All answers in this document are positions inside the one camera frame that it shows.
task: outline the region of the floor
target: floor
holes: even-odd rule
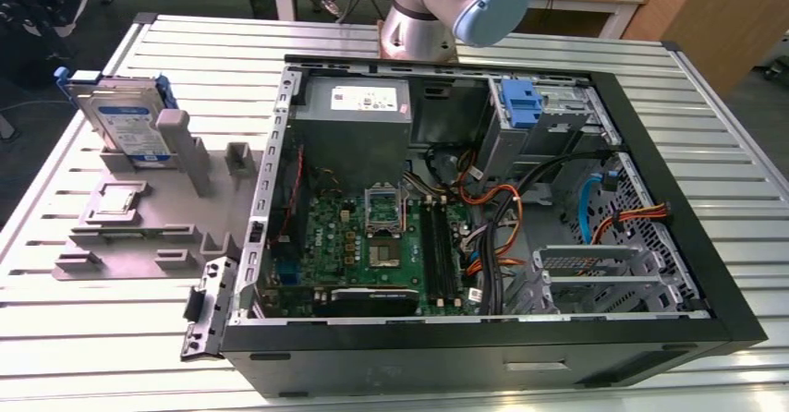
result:
[[[108,6],[103,6],[99,0],[90,0],[68,39],[75,51],[70,67],[100,70],[135,15],[146,11],[224,18],[277,18],[272,0],[115,0]],[[334,21],[326,11],[314,11],[310,0],[298,1],[298,15],[302,19]],[[371,4],[362,1],[347,22],[373,24],[375,19]],[[64,103],[63,94],[55,85],[50,83],[42,87],[31,80],[32,76],[26,75],[30,67],[23,65],[23,61],[40,58],[46,53],[39,38],[20,34],[4,36],[0,40],[1,54],[18,54],[20,48],[24,53],[19,56],[0,57],[0,113],[18,129],[15,137],[0,142],[0,227],[16,208],[74,115],[74,109]],[[4,110],[31,101],[38,103]],[[728,105],[776,166],[789,176],[789,143],[785,141],[789,131],[789,87],[766,82],[758,72],[752,72],[729,97]]]

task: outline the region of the blue plastic clip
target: blue plastic clip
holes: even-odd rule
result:
[[[168,109],[178,109],[178,101],[175,100],[175,96],[172,96],[170,79],[164,75],[159,75],[156,78],[156,90],[159,91],[159,96],[162,96],[164,107]]]
[[[534,90],[531,81],[502,79],[502,101],[515,128],[530,128],[542,115],[542,98]]]
[[[72,106],[79,108],[79,106],[76,105],[76,101],[74,100],[74,97],[70,94],[70,91],[66,90],[66,85],[70,82],[70,73],[72,72],[70,72],[68,68],[59,67],[55,71],[55,84],[58,85],[58,88],[68,98],[70,103],[72,103]]]

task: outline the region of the metal bracket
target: metal bracket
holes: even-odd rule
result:
[[[186,302],[186,329],[182,361],[224,359],[219,353],[222,335],[234,295],[238,262],[227,257],[208,261],[202,271],[200,285],[191,288]]]

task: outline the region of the wire connector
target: wire connector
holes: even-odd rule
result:
[[[621,173],[618,170],[609,170],[604,173],[601,181],[601,190],[604,192],[616,192],[620,187]]]
[[[326,8],[327,12],[330,12],[338,18],[341,17],[341,7],[337,4],[334,4],[334,1],[322,0],[321,4],[323,4],[323,8]]]

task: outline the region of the metal table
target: metal table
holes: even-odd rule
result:
[[[164,71],[192,116],[190,129],[210,149],[228,140],[263,146],[286,53],[377,55],[370,26],[172,16],[146,22],[130,29],[104,72]],[[781,389],[789,382],[789,187],[685,56],[656,42],[527,35],[487,49],[461,46],[459,54],[465,63],[618,75],[769,341],[629,389],[264,399],[226,361],[179,361],[182,312],[195,281],[60,283],[50,275],[103,167],[102,142],[78,114],[0,235],[3,410],[299,405],[644,411],[693,404],[773,411],[789,403]]]

